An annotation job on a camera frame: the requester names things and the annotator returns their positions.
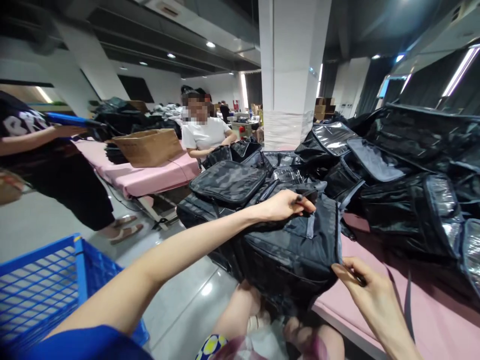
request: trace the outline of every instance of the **white t-shirt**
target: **white t-shirt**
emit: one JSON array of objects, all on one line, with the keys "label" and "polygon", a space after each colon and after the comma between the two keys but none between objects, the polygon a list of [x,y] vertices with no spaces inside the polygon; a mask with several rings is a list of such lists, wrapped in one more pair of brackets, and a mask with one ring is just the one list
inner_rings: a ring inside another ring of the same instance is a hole
[{"label": "white t-shirt", "polygon": [[230,130],[229,126],[218,117],[209,117],[205,124],[184,121],[181,129],[181,143],[188,149],[216,148],[225,140],[225,133]]}]

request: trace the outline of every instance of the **blue plastic basket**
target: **blue plastic basket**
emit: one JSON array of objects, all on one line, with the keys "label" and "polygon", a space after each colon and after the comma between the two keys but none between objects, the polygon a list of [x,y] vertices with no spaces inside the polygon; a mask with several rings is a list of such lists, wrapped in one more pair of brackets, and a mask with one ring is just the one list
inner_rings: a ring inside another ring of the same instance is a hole
[{"label": "blue plastic basket", "polygon": [[[122,268],[80,234],[0,265],[0,341],[13,354],[40,342]],[[149,339],[145,324],[132,339]]]}]

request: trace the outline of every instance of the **white tiled floor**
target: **white tiled floor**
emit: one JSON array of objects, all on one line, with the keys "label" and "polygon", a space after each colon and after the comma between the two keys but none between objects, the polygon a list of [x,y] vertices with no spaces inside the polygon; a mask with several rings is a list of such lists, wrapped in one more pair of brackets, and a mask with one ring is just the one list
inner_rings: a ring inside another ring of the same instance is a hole
[{"label": "white tiled floor", "polygon": [[[133,212],[111,198],[114,215]],[[136,209],[135,204],[128,204]],[[145,228],[132,238],[111,246],[106,239],[82,225],[55,200],[37,192],[0,206],[0,262],[45,246],[72,233],[81,233],[91,244],[123,267],[182,228],[151,230],[153,222],[138,213]],[[227,306],[236,281],[205,257],[168,281],[153,298],[143,320],[150,334],[145,346],[155,359],[194,359]],[[268,359],[287,359],[280,326],[274,324],[253,336],[255,349]]]}]

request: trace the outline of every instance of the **pink table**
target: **pink table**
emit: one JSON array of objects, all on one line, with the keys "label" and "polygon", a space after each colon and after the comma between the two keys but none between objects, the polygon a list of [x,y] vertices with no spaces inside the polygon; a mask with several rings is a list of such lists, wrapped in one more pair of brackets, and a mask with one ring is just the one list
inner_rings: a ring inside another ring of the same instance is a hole
[{"label": "pink table", "polygon": [[197,160],[186,152],[159,167],[132,167],[129,163],[115,165],[110,162],[102,142],[81,140],[75,145],[98,174],[121,190],[126,198],[175,189],[188,184],[199,174]]},{"label": "pink table", "polygon": [[[345,220],[357,229],[369,230],[364,219],[345,214]],[[362,258],[375,271],[385,275],[390,271],[403,307],[408,282],[404,275],[407,273],[407,265],[393,256],[389,257],[390,265],[386,265],[383,262],[384,253],[370,241],[370,251],[343,235],[341,243],[343,256]],[[415,269],[411,270],[411,274],[413,333],[416,345],[425,360],[478,359],[480,314],[439,290]],[[347,288],[340,281],[316,300],[313,309],[372,357],[385,358],[382,347],[370,331]]]}]

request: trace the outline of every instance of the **black curtain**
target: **black curtain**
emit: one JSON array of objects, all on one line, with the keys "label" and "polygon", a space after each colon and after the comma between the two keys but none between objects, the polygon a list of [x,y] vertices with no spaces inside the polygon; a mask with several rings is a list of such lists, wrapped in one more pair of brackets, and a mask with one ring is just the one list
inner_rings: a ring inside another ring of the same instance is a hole
[{"label": "black curtain", "polygon": [[246,104],[250,109],[251,104],[262,104],[262,73],[254,72],[245,74],[246,95],[249,104]]},{"label": "black curtain", "polygon": [[392,103],[400,97],[400,92],[404,86],[405,80],[390,79],[388,87],[386,88],[385,96],[383,97],[383,103]]},{"label": "black curtain", "polygon": [[400,103],[435,108],[465,52],[465,50],[452,52],[415,72],[400,95]]},{"label": "black curtain", "polygon": [[452,114],[480,115],[480,56],[477,55],[442,110]]},{"label": "black curtain", "polygon": [[321,70],[319,98],[331,98],[334,94],[335,80],[337,79],[338,62],[326,62]]},{"label": "black curtain", "polygon": [[385,77],[390,73],[394,66],[395,57],[381,57],[379,59],[372,59],[368,72],[366,73],[365,83],[360,94],[360,101],[356,108],[356,114],[362,115],[371,113],[375,110],[377,105],[377,95],[380,91],[380,86],[384,82]]}]

